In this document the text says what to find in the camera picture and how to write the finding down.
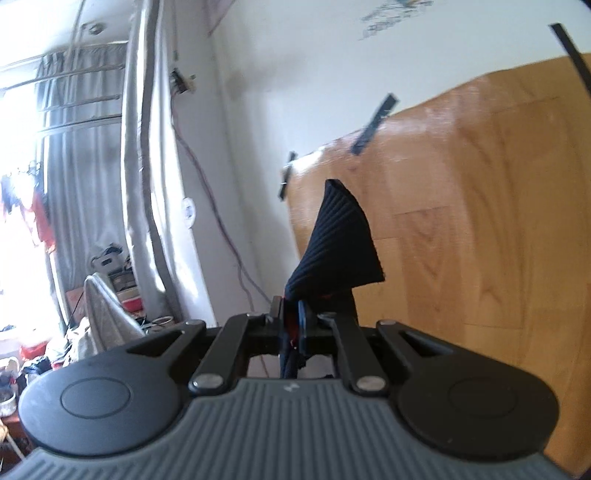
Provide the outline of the navy reindeer knit sweater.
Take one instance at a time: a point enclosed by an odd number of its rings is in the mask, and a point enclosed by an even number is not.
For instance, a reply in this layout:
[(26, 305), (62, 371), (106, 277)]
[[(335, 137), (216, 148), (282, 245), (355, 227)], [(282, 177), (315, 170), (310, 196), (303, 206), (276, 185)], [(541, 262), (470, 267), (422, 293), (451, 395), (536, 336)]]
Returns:
[(326, 180), (310, 241), (284, 288), (280, 376), (296, 378), (311, 357), (301, 352), (301, 307), (313, 314), (334, 312), (356, 319), (353, 290), (384, 279), (361, 205), (342, 181)]

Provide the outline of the wooden headboard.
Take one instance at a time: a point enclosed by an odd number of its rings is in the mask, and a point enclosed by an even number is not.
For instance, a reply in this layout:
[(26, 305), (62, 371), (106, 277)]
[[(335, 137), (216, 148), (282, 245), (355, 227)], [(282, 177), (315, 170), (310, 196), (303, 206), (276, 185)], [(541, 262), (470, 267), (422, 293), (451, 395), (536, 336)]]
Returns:
[(527, 370), (560, 402), (547, 447), (590, 465), (590, 97), (566, 57), (480, 76), (294, 164), (304, 249), (337, 178), (358, 199), (386, 279), (360, 321), (391, 319)]

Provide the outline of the grey curtain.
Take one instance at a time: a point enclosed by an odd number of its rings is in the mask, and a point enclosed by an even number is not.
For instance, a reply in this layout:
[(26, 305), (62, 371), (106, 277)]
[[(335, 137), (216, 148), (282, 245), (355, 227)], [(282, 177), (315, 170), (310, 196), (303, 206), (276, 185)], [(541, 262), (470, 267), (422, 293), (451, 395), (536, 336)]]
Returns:
[(145, 315), (180, 320), (171, 221), (182, 190), (163, 33), (163, 3), (137, 1), (127, 41), (44, 55), (36, 93), (59, 290), (81, 287), (118, 246)]

